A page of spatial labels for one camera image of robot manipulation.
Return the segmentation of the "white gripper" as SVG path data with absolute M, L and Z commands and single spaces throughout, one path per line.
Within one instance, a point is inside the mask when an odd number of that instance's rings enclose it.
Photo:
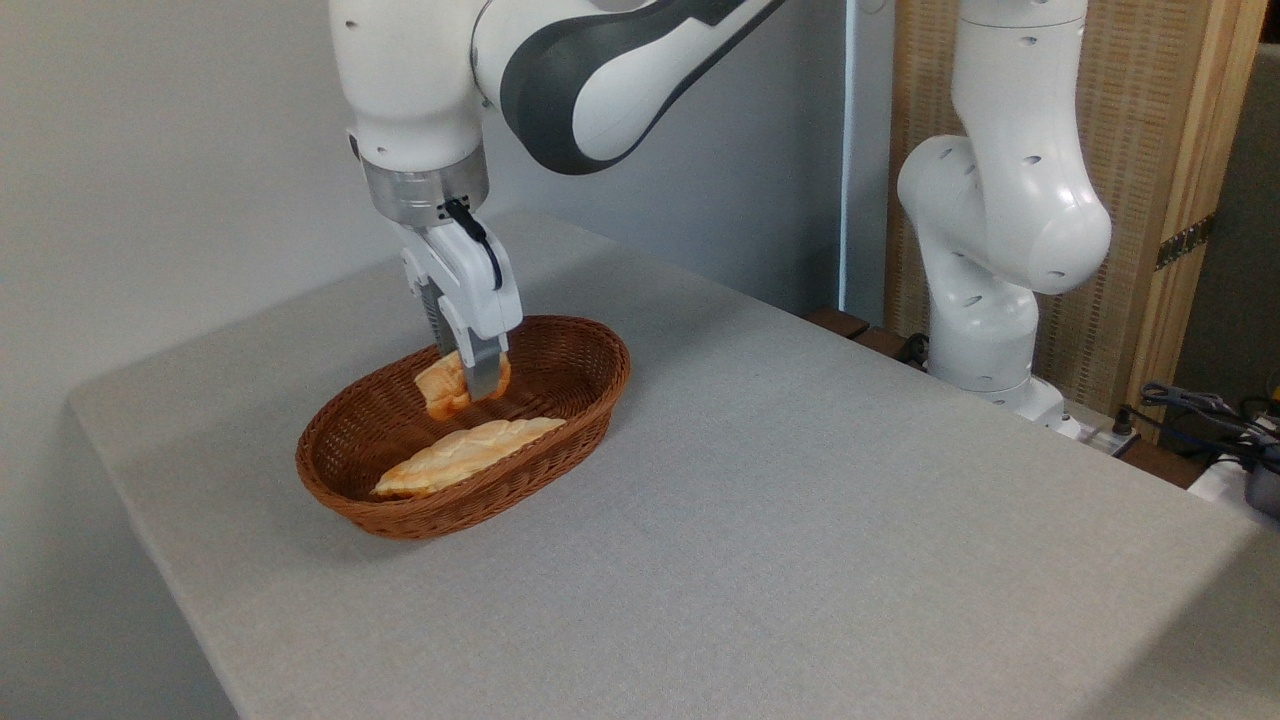
M 421 300 L 440 356 L 460 352 L 468 396 L 497 395 L 507 333 L 524 319 L 515 273 L 500 241 L 484 224 L 448 220 L 399 227 L 402 259 Z

